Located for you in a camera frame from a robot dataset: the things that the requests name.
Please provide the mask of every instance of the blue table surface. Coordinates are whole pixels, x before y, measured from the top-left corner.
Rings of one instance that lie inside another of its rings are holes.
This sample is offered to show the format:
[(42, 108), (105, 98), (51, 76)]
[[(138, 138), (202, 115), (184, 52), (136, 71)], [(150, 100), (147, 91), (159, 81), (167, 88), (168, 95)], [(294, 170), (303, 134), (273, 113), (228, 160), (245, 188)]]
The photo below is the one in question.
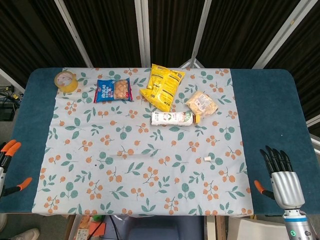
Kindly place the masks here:
[[(33, 181), (23, 191), (2, 197), (1, 213), (30, 213), (36, 196), (57, 88), (54, 77), (62, 68), (40, 68), (29, 77), (12, 139), (22, 143), (12, 158), (5, 186)], [(231, 69), (244, 155), (255, 214), (282, 215), (275, 201), (261, 195), (254, 185), (259, 180), (271, 190), (271, 181), (259, 149), (269, 145), (284, 150), (300, 179), (308, 214), (320, 213), (320, 171), (295, 82), (282, 69)]]

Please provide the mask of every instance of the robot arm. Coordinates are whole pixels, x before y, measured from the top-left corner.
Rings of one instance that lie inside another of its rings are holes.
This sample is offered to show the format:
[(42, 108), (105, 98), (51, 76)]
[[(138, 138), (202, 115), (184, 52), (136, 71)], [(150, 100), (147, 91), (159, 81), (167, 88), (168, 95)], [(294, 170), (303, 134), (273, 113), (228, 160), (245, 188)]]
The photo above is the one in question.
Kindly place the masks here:
[(266, 146), (266, 153), (260, 149), (268, 170), (273, 192), (265, 190), (260, 182), (254, 184), (258, 191), (276, 201), (284, 209), (283, 219), (291, 240), (319, 240), (307, 215), (300, 211), (305, 203), (297, 174), (293, 171), (290, 159), (284, 151)]

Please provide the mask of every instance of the floral tablecloth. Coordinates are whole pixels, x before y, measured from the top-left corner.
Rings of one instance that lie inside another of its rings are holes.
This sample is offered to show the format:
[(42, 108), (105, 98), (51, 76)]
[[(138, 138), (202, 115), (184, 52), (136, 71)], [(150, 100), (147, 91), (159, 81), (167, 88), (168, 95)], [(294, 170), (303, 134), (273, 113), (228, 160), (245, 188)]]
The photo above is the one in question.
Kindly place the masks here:
[[(189, 110), (185, 102), (197, 90), (219, 107), (184, 127), (150, 125), (156, 108), (139, 93), (150, 68), (65, 70), (78, 88), (57, 90), (33, 213), (253, 214), (229, 69), (180, 69), (186, 75), (172, 112)], [(128, 77), (133, 102), (93, 103), (98, 79)]]

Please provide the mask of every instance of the black curtain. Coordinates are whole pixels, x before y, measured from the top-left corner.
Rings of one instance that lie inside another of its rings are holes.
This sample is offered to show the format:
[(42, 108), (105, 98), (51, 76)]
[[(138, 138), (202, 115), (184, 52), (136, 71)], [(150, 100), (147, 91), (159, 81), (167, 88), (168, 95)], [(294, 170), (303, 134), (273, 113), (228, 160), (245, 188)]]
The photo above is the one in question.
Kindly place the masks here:
[(64, 3), (95, 67), (141, 67), (134, 0)]
[(252, 68), (298, 2), (213, 0), (196, 58), (206, 68)]
[(1, 0), (0, 31), (0, 68), (23, 87), (35, 69), (86, 66), (53, 0)]
[(191, 58), (204, 0), (149, 0), (151, 63), (177, 68)]
[[(287, 69), (298, 90), (304, 117), (320, 114), (320, 1), (273, 56), (266, 68)], [(320, 137), (320, 127), (309, 131)]]

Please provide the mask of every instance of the floor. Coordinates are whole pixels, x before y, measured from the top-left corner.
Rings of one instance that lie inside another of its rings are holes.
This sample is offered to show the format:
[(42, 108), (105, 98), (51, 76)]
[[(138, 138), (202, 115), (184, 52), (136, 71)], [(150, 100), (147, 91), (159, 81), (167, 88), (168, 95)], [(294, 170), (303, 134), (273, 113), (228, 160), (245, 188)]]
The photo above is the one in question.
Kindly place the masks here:
[[(0, 76), (0, 86), (9, 85), (5, 79)], [(10, 140), (13, 127), (18, 115), (16, 113), (12, 122), (0, 123), (0, 143)], [(314, 227), (318, 233), (320, 233), (320, 216), (311, 215)], [(258, 219), (276, 223), (284, 223), (281, 216), (258, 216)], [(61, 215), (54, 216), (42, 216), (36, 214), (9, 214), (7, 225), (0, 233), (1, 238), (11, 238), (17, 234), (20, 234), (28, 229), (38, 228), (40, 230), (40, 236), (38, 240), (63, 240), (68, 220)]]

